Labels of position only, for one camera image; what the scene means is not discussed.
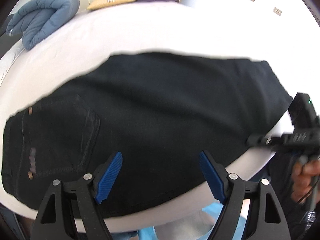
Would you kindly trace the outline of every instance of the jeans back pocket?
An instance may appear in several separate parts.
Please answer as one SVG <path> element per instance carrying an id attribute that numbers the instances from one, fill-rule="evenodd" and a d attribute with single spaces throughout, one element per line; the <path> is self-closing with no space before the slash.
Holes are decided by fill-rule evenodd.
<path id="1" fill-rule="evenodd" d="M 49 97 L 29 107 L 22 119 L 29 176 L 85 171 L 99 125 L 99 117 L 79 95 Z"/>

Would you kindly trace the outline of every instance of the black device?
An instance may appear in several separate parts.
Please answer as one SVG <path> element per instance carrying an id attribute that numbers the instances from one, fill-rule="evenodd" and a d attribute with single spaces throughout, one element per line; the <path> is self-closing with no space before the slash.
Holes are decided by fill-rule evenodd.
<path id="1" fill-rule="evenodd" d="M 265 137 L 265 135 L 251 135 L 248 145 L 267 147 L 275 152 L 287 152 L 306 156 L 307 161 L 317 160 L 320 157 L 320 119 L 313 107 L 308 94 L 297 93 L 289 106 L 294 131 L 292 134 L 283 134 L 281 137 Z M 305 211 L 316 207 L 317 184 L 319 176 L 311 179 L 311 186 L 315 188 L 307 197 L 303 207 Z"/>

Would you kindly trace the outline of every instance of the blue cushion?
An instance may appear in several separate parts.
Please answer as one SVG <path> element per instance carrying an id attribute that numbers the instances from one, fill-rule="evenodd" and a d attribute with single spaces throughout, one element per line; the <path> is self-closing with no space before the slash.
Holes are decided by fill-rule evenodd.
<path id="1" fill-rule="evenodd" d="M 31 0 L 12 17 L 6 34 L 23 32 L 23 46 L 32 49 L 72 19 L 79 6 L 79 0 Z"/>

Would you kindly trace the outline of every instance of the yellow pillow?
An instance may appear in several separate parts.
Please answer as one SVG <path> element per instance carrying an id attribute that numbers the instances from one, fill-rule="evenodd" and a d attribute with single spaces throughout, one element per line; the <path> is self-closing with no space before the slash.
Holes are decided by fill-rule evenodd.
<path id="1" fill-rule="evenodd" d="M 134 2 L 136 0 L 94 0 L 88 7 L 87 10 L 97 10 L 104 7 L 121 4 L 121 3 L 128 3 Z"/>

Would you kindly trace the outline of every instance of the white fabric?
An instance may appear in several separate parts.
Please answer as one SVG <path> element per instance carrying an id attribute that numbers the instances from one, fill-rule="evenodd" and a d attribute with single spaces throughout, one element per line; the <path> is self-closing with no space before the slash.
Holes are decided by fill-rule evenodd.
<path id="1" fill-rule="evenodd" d="M 5 75 L 9 71 L 10 67 L 24 50 L 25 48 L 23 47 L 22 41 L 19 40 L 0 59 L 0 86 L 5 78 Z"/>
<path id="2" fill-rule="evenodd" d="M 309 46 L 308 43 L 302 43 L 301 47 L 292 40 L 287 43 L 280 39 L 272 43 L 274 46 L 271 49 L 266 40 L 272 41 L 270 36 L 273 33 L 268 33 L 266 29 L 259 33 L 260 36 L 255 36 L 250 31 L 251 26 L 244 29 L 244 25 L 238 25 L 239 22 L 247 22 L 248 18 L 238 18 L 236 23 L 233 19 L 232 23 L 225 24 L 225 19 L 230 19 L 228 15 L 229 12 L 223 16 L 210 12 L 204 14 L 177 3 L 165 2 L 125 4 L 76 15 L 31 51 L 21 52 L 1 84 L 0 162 L 3 128 L 9 116 L 50 94 L 66 81 L 97 68 L 112 53 L 156 50 L 182 55 L 267 60 L 292 96 L 298 90 L 308 92 L 313 95 L 315 106 L 319 106 L 320 100 L 316 98 L 316 91 L 312 90 L 315 75 L 300 82 L 300 78 L 306 73 L 310 74 L 312 64 L 318 61 L 315 51 L 319 51 L 319 45 L 313 48 L 313 44 Z M 259 19 L 250 20 L 254 25 L 263 24 Z M 315 40 L 319 40 L 319 37 L 319 32 L 313 36 Z M 11 54 L 12 51 L 9 51 L 5 57 Z M 297 72 L 302 65 L 304 71 Z M 279 125 L 290 130 L 290 121 L 285 116 L 283 120 Z M 269 151 L 249 150 L 227 169 L 243 179 L 249 179 L 271 157 Z M 36 211 L 7 194 L 1 183 L 0 201 L 20 215 L 32 219 L 36 217 Z M 111 232 L 136 230 L 188 216 L 212 201 L 209 187 L 203 183 L 158 207 L 105 221 Z M 83 232 L 82 222 L 76 220 L 76 224 L 78 230 Z"/>

